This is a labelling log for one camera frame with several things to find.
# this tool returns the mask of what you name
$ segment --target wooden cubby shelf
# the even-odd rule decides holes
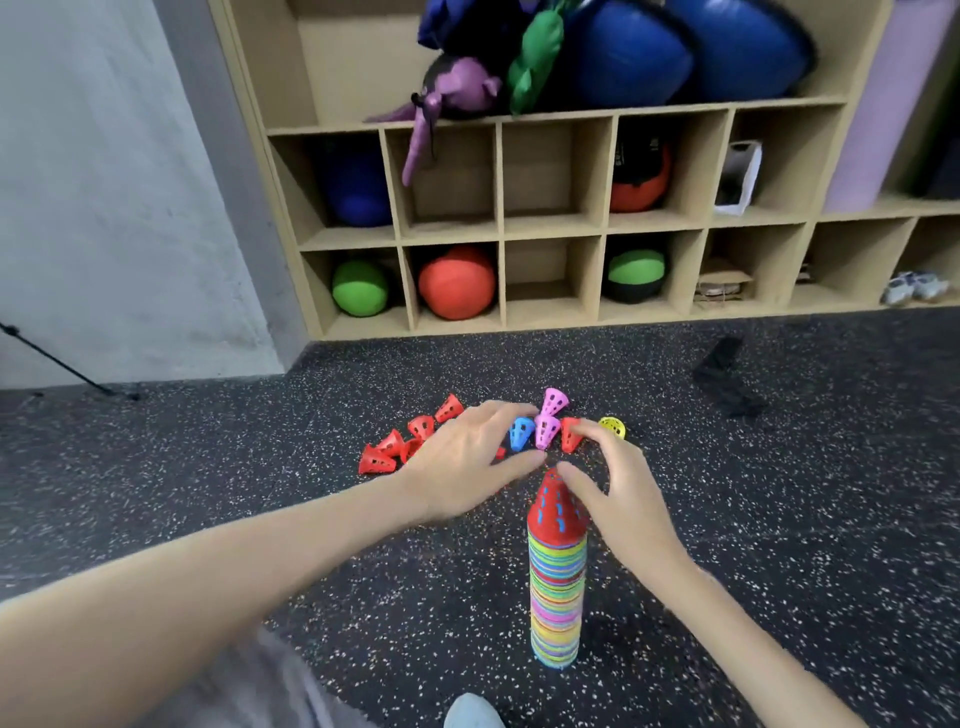
[[[794,98],[441,120],[432,154],[405,187],[413,123],[364,119],[407,102],[435,57],[416,44],[422,0],[209,0],[311,336],[872,310],[905,270],[960,288],[960,202],[889,190],[863,212],[823,212],[893,0],[781,2],[820,57]],[[671,181],[658,208],[610,213],[620,121],[635,117],[669,130]],[[351,228],[330,214],[318,150],[334,134],[378,145],[390,225]],[[719,214],[724,156],[745,139],[763,144],[753,204],[742,216]],[[628,234],[667,259],[660,293],[643,303],[602,295],[608,246]],[[461,244],[495,261],[497,295],[481,315],[452,322],[425,305],[417,276],[437,246]],[[390,305],[371,318],[348,316],[331,297],[333,270],[352,255],[376,259],[394,278]],[[753,279],[742,300],[696,300],[716,257]]]

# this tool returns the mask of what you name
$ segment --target black cloth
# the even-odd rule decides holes
[[[742,339],[725,336],[693,370],[694,383],[727,417],[756,417],[767,406],[731,372],[742,345]]]

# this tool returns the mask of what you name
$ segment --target sneaker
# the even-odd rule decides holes
[[[887,283],[880,302],[884,305],[904,305],[913,298],[916,284],[912,273],[901,273]]]
[[[936,273],[917,273],[913,277],[913,297],[927,303],[943,298],[950,289],[948,280],[941,280]]]
[[[504,728],[496,709],[479,695],[465,692],[453,701],[444,728]]]

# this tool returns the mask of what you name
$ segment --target colorful stacked cones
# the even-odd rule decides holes
[[[530,645],[547,667],[577,659],[587,581],[587,512],[554,468],[527,514]]]

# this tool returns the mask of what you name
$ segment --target hand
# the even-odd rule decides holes
[[[692,563],[643,450],[590,420],[581,420],[573,431],[593,440],[603,451],[610,471],[610,494],[605,496],[589,476],[569,463],[559,463],[557,471],[587,507],[620,563],[650,589],[659,577]]]
[[[510,481],[539,468],[546,460],[540,450],[492,465],[514,420],[538,411],[533,404],[485,401],[428,438],[397,473],[422,498],[426,518],[436,521],[466,513]]]

